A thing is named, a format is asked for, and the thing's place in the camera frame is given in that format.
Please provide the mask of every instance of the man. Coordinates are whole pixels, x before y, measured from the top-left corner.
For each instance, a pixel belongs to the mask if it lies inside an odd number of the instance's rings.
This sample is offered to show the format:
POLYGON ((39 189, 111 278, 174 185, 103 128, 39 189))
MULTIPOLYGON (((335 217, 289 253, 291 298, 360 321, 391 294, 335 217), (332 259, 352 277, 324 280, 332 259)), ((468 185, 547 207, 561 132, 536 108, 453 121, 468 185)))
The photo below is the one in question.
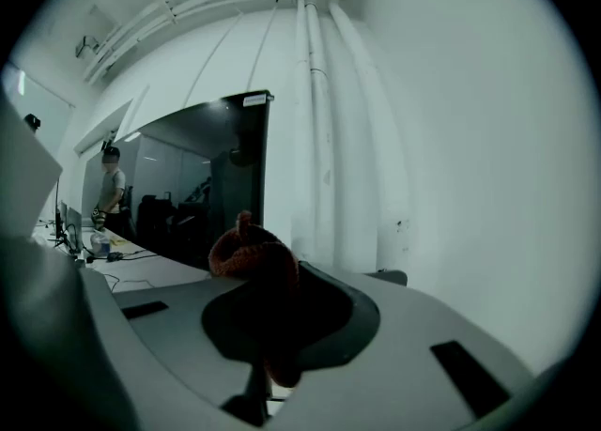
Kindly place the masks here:
POLYGON ((122 234, 122 224, 120 219, 119 201, 123 197, 125 190, 125 174, 119 169, 119 158, 121 153, 116 147, 108 146, 102 154, 102 187, 98 200, 98 216, 94 216, 97 228, 106 227, 107 229, 122 234))

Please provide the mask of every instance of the desk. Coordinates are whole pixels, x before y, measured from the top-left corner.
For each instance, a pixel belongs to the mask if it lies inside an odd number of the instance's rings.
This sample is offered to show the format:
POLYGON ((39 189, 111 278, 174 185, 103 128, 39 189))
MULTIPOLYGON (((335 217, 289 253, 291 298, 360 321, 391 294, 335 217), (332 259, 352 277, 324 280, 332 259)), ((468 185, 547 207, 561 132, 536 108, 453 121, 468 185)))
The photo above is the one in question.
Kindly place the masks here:
MULTIPOLYGON (((54 241, 51 240, 54 239, 53 232, 53 226, 44 227, 40 225, 34 229, 32 238, 38 244, 54 247, 54 241)), ((143 247, 123 239, 108 229, 105 229, 104 233, 111 239, 111 252, 123 254, 138 253, 127 256, 126 259, 152 254, 143 247)), ((94 234, 94 230, 91 227, 84 227, 82 234, 85 247, 91 250, 90 238, 94 234)), ((57 252, 65 252, 66 250, 62 247, 57 252)), ((114 293, 136 289, 149 289, 152 287, 167 287, 169 285, 183 285, 202 281, 208 277, 208 272, 205 270, 193 268, 192 266, 178 263, 160 255, 131 261, 108 262, 106 259, 96 259, 91 264, 86 264, 85 266, 88 269, 103 274, 114 293)))

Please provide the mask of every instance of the black slot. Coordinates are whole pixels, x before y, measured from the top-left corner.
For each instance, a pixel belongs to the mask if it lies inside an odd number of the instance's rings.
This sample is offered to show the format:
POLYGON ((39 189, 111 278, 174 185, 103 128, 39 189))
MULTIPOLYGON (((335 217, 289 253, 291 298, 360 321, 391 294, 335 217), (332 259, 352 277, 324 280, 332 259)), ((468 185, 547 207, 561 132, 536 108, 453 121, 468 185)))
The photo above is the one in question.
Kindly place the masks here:
POLYGON ((430 347, 476 418, 510 398, 509 393, 457 341, 430 347))
POLYGON ((136 317, 151 315, 168 308, 169 306, 164 302, 160 300, 154 300, 152 302, 147 302, 146 304, 124 307, 121 309, 121 312, 127 319, 135 319, 136 317))

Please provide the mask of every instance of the computer monitor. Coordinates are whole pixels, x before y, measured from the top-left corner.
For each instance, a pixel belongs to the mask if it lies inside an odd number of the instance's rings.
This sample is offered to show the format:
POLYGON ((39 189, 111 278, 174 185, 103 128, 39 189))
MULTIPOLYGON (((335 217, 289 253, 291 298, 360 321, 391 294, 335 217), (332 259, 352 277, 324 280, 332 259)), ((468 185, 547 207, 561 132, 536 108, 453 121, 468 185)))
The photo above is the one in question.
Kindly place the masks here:
POLYGON ((69 250, 73 253, 80 253, 84 249, 84 240, 82 236, 82 215, 74 208, 69 208, 67 210, 65 229, 69 236, 69 250))

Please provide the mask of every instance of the gray t-shirt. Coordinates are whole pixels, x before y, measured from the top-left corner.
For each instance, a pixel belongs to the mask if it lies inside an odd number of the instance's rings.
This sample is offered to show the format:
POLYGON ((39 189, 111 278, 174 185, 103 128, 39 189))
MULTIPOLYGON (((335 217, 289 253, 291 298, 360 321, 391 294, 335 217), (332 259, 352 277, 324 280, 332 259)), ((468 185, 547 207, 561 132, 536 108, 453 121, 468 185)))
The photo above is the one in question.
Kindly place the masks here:
MULTIPOLYGON (((100 198, 98 200, 98 207, 100 209, 104 208, 113 200, 116 189, 121 189, 122 191, 125 190, 125 174, 123 174, 121 169, 117 169, 113 173, 104 173, 104 177, 102 178, 102 188, 100 189, 100 198)), ((118 214, 119 204, 115 204, 109 212, 111 214, 118 214)))

